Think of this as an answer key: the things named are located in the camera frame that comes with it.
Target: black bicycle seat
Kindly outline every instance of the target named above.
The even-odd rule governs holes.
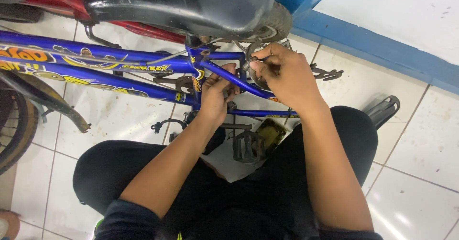
[[[95,21],[137,21],[197,35],[241,40],[266,18],[274,0],[84,0]]]

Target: blue bicycle frame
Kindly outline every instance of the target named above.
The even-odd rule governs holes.
[[[205,81],[204,68],[227,79],[241,89],[261,98],[278,102],[268,91],[261,90],[246,81],[246,73],[236,77],[212,60],[237,60],[242,67],[242,52],[215,52],[209,46],[191,49],[188,56],[176,56],[149,65],[168,54],[149,53],[84,44],[54,38],[23,35],[0,31],[0,68],[18,71],[69,83],[86,85],[141,97],[192,106],[198,110],[201,103],[201,86]],[[194,96],[164,87],[115,76],[99,70],[148,73],[191,73]],[[295,112],[271,110],[228,110],[228,114],[258,117],[298,117]]]

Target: right hand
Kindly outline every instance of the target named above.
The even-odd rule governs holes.
[[[258,59],[269,56],[264,62],[251,61],[250,67],[266,80],[281,103],[302,114],[317,105],[327,106],[303,54],[271,43],[252,56]]]

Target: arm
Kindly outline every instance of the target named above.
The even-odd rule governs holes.
[[[223,68],[235,73],[235,64]],[[201,109],[185,130],[128,184],[120,199],[146,207],[163,218],[216,129],[226,117],[223,91],[230,83],[210,75],[202,86]]]
[[[370,211],[331,117],[302,54],[269,44],[250,66],[301,118],[309,197],[325,228],[373,230]]]

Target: brake lever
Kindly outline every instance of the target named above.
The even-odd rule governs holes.
[[[317,75],[314,75],[314,78],[317,80],[323,79],[323,81],[335,80],[341,77],[344,72],[342,70],[341,71],[336,71],[336,70],[325,71],[323,69],[319,69],[317,67],[317,64],[311,64],[310,67],[313,73],[318,73]]]

